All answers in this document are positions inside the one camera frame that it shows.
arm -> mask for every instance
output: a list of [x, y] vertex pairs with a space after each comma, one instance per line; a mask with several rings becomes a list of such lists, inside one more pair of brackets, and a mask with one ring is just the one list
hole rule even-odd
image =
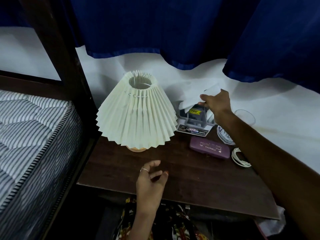
[[[150, 161], [143, 165], [137, 180], [137, 212], [128, 240], [147, 240], [160, 205], [162, 193], [169, 173], [157, 171], [150, 173], [151, 167], [159, 166], [161, 161]], [[158, 181], [151, 179], [160, 176]]]
[[320, 239], [320, 175], [234, 115], [227, 91], [201, 98], [305, 236]]

sticker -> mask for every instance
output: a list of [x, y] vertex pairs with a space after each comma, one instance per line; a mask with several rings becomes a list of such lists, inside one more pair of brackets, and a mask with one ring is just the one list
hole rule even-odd
[[206, 134], [209, 132], [208, 130], [205, 129], [198, 129], [186, 125], [179, 125], [178, 131], [184, 132], [184, 133], [189, 133], [197, 136], [206, 136]]
[[201, 110], [190, 109], [189, 113], [194, 114], [194, 115], [199, 115], [201, 113]]

white wall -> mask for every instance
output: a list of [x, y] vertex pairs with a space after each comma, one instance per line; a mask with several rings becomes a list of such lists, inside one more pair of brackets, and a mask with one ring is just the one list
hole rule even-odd
[[[169, 99], [183, 100], [194, 86], [219, 82], [230, 92], [232, 109], [245, 109], [256, 118], [262, 135], [320, 173], [320, 95], [283, 79], [242, 83], [222, 73], [224, 59], [190, 71], [168, 65], [158, 54], [135, 53], [94, 59], [76, 49], [94, 101], [99, 107], [122, 76], [132, 70], [154, 75]], [[0, 69], [59, 80], [33, 29], [0, 28]]]

striped mattress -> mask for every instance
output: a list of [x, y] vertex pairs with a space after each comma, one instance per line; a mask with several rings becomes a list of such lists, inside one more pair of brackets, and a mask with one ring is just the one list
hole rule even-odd
[[0, 90], [0, 239], [38, 239], [83, 139], [70, 101]]

pleated lampshade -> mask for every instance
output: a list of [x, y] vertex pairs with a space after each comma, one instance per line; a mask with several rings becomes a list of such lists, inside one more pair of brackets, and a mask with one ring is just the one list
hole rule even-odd
[[156, 78], [128, 72], [111, 91], [97, 113], [102, 136], [128, 148], [164, 145], [174, 135], [175, 110]]

